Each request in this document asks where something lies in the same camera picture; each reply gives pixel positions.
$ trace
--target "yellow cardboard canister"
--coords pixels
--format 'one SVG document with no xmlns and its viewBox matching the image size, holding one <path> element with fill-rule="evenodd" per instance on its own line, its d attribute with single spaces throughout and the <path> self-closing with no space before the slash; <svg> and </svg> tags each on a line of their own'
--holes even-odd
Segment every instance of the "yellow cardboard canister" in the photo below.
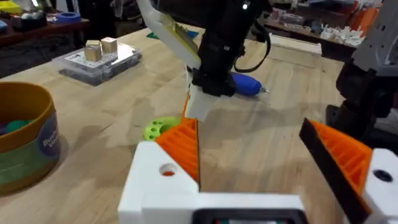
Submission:
<svg viewBox="0 0 398 224">
<path fill-rule="evenodd" d="M 0 194 L 39 181 L 60 154 L 57 116 L 50 93 L 30 83 L 0 83 L 0 122 L 33 120 L 0 136 Z"/>
</svg>

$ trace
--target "wooden tabletop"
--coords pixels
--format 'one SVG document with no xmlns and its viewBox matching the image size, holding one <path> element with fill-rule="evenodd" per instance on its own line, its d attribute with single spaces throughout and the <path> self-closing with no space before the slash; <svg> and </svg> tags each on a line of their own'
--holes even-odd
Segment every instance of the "wooden tabletop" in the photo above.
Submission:
<svg viewBox="0 0 398 224">
<path fill-rule="evenodd" d="M 0 47 L 16 44 L 31 38 L 43 37 L 51 34 L 61 34 L 72 32 L 75 30 L 82 30 L 89 25 L 89 20 L 82 19 L 80 22 L 67 22 L 60 24 L 47 24 L 38 29 L 30 30 L 27 32 L 18 32 L 12 27 L 11 21 L 8 19 L 0 19 L 5 22 L 7 31 L 0 32 Z"/>
<path fill-rule="evenodd" d="M 46 87 L 57 109 L 62 155 L 35 186 L 0 198 L 0 223 L 117 223 L 117 206 L 134 150 L 154 118 L 180 116 L 183 63 L 147 29 L 119 39 L 143 50 L 142 62 L 99 86 L 59 75 L 50 63 L 1 81 Z M 246 42 L 240 67 L 264 44 Z M 273 47 L 251 75 L 271 92 L 258 99 L 221 99 L 199 124 L 201 191 L 299 194 L 310 223 L 341 223 L 342 214 L 321 172 L 299 139 L 304 117 L 325 122 L 342 63 L 318 58 L 314 67 L 281 59 L 303 57 Z"/>
</svg>

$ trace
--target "clear plastic box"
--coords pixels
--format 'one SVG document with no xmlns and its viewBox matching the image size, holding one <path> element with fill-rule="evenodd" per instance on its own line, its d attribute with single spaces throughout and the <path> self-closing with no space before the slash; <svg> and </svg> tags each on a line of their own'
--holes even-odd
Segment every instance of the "clear plastic box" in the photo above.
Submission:
<svg viewBox="0 0 398 224">
<path fill-rule="evenodd" d="M 99 85 L 121 72 L 135 66 L 142 58 L 141 51 L 133 46 L 118 43 L 118 51 L 103 54 L 98 62 L 86 61 L 84 49 L 59 56 L 52 62 L 60 68 L 59 73 L 88 83 Z"/>
</svg>

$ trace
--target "blue pen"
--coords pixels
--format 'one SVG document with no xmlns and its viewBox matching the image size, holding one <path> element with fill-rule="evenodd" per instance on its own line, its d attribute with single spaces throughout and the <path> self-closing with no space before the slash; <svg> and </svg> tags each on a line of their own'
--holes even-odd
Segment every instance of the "blue pen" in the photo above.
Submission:
<svg viewBox="0 0 398 224">
<path fill-rule="evenodd" d="M 231 74 L 236 84 L 236 93 L 245 96 L 269 93 L 264 87 L 262 87 L 261 82 L 257 81 L 255 78 L 236 72 L 231 72 Z"/>
</svg>

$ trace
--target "plastic container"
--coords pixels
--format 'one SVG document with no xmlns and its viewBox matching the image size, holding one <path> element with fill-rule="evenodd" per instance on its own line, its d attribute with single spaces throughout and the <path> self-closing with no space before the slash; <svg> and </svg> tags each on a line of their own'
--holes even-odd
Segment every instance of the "plastic container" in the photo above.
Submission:
<svg viewBox="0 0 398 224">
<path fill-rule="evenodd" d="M 32 120 L 0 136 L 0 194 L 45 176 L 60 155 L 57 116 L 50 93 L 30 83 L 0 83 L 0 123 Z"/>
<path fill-rule="evenodd" d="M 285 13 L 283 14 L 279 22 L 282 24 L 297 24 L 297 25 L 303 25 L 304 24 L 304 17 L 298 16 L 295 14 L 290 14 L 290 13 Z"/>
<path fill-rule="evenodd" d="M 127 44 L 118 43 L 118 51 L 103 54 L 98 62 L 85 59 L 84 50 L 76 50 L 52 60 L 60 73 L 90 85 L 99 85 L 130 67 L 142 58 L 141 51 Z"/>
</svg>

